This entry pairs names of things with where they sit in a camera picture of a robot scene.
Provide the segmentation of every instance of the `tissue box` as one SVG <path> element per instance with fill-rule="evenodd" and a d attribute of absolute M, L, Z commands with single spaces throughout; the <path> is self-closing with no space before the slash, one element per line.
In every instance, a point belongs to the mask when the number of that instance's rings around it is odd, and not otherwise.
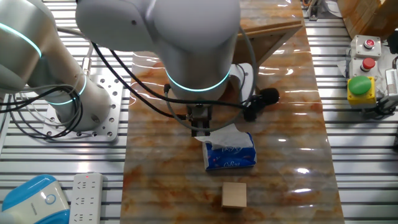
<path fill-rule="evenodd" d="M 245 134 L 248 135 L 248 138 L 251 141 L 251 146 L 217 146 L 210 142 L 203 142 L 205 169 L 210 170 L 254 166 L 257 162 L 257 157 L 253 138 L 249 133 Z"/>

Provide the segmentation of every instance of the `emergency stop button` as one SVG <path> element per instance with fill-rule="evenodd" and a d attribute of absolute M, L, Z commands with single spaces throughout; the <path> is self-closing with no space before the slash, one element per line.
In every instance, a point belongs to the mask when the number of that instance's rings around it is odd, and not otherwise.
<path fill-rule="evenodd" d="M 368 72 L 375 66 L 376 66 L 376 61 L 373 58 L 366 58 L 362 62 L 361 70 L 364 72 Z"/>
<path fill-rule="evenodd" d="M 366 49 L 371 50 L 374 46 L 375 46 L 375 41 L 372 39 L 369 39 L 367 41 L 365 41 L 364 46 Z"/>

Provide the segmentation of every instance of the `power socket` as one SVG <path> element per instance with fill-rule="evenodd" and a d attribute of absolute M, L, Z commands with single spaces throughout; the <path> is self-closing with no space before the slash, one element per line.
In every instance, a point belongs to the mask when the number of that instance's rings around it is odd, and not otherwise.
<path fill-rule="evenodd" d="M 102 174 L 77 174 L 73 192 L 69 224 L 99 224 L 101 218 Z"/>

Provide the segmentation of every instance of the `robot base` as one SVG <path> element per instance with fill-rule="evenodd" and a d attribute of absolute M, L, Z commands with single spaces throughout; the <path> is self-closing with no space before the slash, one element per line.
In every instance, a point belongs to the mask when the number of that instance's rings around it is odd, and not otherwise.
<path fill-rule="evenodd" d="M 57 138 L 57 141 L 49 142 L 112 142 L 118 138 L 119 117 L 121 111 L 121 100 L 123 97 L 123 85 L 112 76 L 93 75 L 90 77 L 94 83 L 102 86 L 111 98 L 111 109 L 108 117 L 94 130 L 74 132 L 67 136 Z M 46 117 L 59 123 L 55 109 L 49 106 Z M 55 127 L 47 124 L 43 132 L 48 135 L 57 134 L 64 129 L 63 126 Z"/>

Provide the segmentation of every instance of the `wooden board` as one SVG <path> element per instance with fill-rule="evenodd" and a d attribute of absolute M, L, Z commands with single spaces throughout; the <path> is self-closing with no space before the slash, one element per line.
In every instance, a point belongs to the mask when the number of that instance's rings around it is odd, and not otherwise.
<path fill-rule="evenodd" d="M 302 21 L 292 21 L 264 26 L 252 32 L 247 31 L 256 54 L 257 64 L 264 63 L 267 58 L 302 27 Z M 251 63 L 248 46 L 241 34 L 236 42 L 233 63 Z"/>

